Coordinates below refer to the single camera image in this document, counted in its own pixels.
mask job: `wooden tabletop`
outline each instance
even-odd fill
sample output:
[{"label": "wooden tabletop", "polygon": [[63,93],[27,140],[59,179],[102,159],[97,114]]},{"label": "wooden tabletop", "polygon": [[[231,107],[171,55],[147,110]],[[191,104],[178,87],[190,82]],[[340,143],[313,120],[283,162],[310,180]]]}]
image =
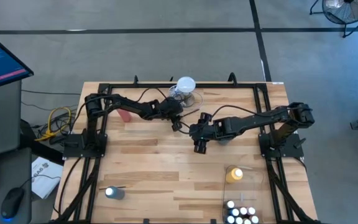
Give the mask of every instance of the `wooden tabletop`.
[{"label": "wooden tabletop", "polygon": [[[84,84],[80,105],[86,95],[97,92],[98,86],[97,82]],[[267,83],[267,88],[272,108],[288,104],[282,83]],[[117,88],[113,93],[137,100],[143,91],[143,88]],[[196,91],[203,96],[204,103],[199,112],[184,118],[187,124],[196,123],[202,111],[212,114],[226,104],[256,111],[251,89],[197,88]],[[198,104],[201,98],[197,94],[195,98]],[[154,99],[162,101],[163,96],[156,90],[149,90],[142,101]],[[245,111],[224,108],[214,118],[248,115]],[[80,133],[85,123],[83,110],[74,132]],[[225,146],[210,141],[207,154],[202,155],[193,152],[189,135],[174,133],[171,125],[169,121],[144,121],[135,114],[130,123],[123,123],[117,111],[109,114],[108,146],[101,160],[92,223],[140,223],[144,218],[149,218],[151,223],[209,223],[210,219],[222,223],[223,183],[225,168],[229,165],[251,169],[244,169],[240,184],[226,185],[225,200],[255,207],[261,223],[275,222],[265,160],[260,155],[257,140],[258,128],[246,131]],[[75,161],[74,158],[65,162],[58,195]],[[81,159],[77,164],[68,181],[63,194],[63,209],[78,192],[83,161]],[[305,168],[291,158],[283,158],[283,163],[290,193],[306,214],[317,219]],[[124,200],[106,198],[102,188],[111,185],[126,186]],[[286,219],[281,194],[279,199],[282,216]],[[87,201],[88,193],[84,197],[81,218],[85,217]],[[56,217],[57,213],[53,212],[52,218]]]}]

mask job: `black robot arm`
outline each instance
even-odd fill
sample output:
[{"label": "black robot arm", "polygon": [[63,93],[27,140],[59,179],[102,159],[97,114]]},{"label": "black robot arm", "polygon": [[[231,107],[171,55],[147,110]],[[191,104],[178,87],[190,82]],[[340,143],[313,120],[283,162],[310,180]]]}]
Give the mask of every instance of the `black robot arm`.
[{"label": "black robot arm", "polygon": [[227,141],[243,134],[245,131],[268,124],[284,123],[278,130],[271,132],[272,147],[279,146],[298,128],[308,128],[314,123],[311,109],[304,103],[292,103],[279,106],[271,111],[255,114],[245,118],[236,116],[216,119],[208,125],[212,115],[202,113],[197,124],[190,125],[189,134],[194,140],[194,151],[206,153],[206,143],[210,140]]},{"label": "black robot arm", "polygon": [[[103,109],[102,100],[109,103]],[[172,122],[172,129],[181,128],[180,113],[183,108],[180,102],[172,97],[139,103],[119,94],[106,95],[93,93],[85,97],[87,123],[81,134],[70,134],[65,141],[64,157],[103,157],[106,150],[107,135],[98,133],[98,119],[113,110],[122,109],[138,114],[142,119],[167,119]]]}]

